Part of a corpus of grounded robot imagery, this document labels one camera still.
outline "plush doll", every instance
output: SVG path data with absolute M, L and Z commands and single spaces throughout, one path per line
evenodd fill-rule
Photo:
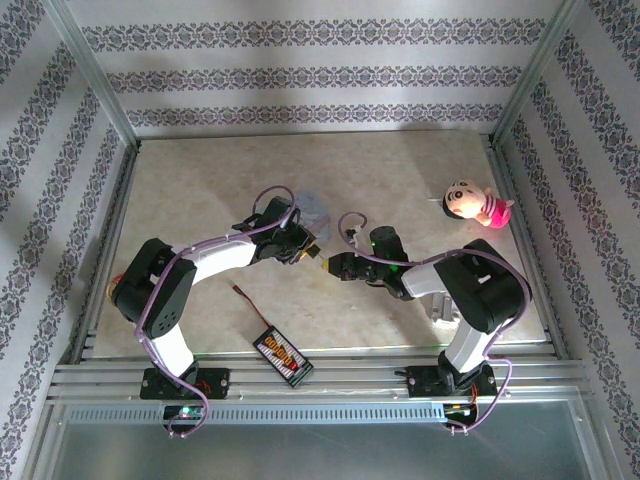
M 472 180 L 461 180 L 449 187 L 442 208 L 448 217 L 475 218 L 485 227 L 502 228 L 511 218 L 513 204 L 494 197 L 491 188 L 483 192 Z

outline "doll face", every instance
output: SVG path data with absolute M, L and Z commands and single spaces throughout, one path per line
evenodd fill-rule
M 444 198 L 449 210 L 462 218 L 475 218 L 485 202 L 484 192 L 471 180 L 455 182 Z

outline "black bracket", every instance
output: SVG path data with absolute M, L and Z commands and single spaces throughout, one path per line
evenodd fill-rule
M 193 386 L 210 400 L 224 400 L 229 392 L 228 368 L 199 368 Z M 171 381 L 156 368 L 147 368 L 140 387 L 142 400 L 198 400 L 195 393 L 182 394 Z
M 448 393 L 446 386 L 442 383 L 437 365 L 406 367 L 402 375 L 406 376 L 407 379 L 409 398 L 448 397 L 452 395 Z M 453 393 L 453 395 L 471 395 L 472 385 L 478 388 L 478 395 L 497 395 L 498 393 L 493 368 L 487 364 L 482 367 L 482 370 L 468 384 L 468 387 Z

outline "wallpaper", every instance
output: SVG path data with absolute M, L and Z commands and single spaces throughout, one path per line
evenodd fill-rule
M 124 148 L 41 4 L 2 0 L 0 16 L 0 478 L 9 479 L 24 468 L 85 302 Z
M 586 2 L 504 146 L 625 478 L 640 478 L 639 38 L 636 3 Z
M 142 137 L 489 133 L 558 0 L 70 0 Z

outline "white wall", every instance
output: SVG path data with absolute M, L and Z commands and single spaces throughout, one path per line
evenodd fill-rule
M 39 2 L 0 0 L 0 478 L 19 478 L 123 154 Z
M 559 0 L 71 0 L 138 135 L 489 133 Z
M 640 477 L 639 4 L 585 3 L 504 148 L 625 478 Z

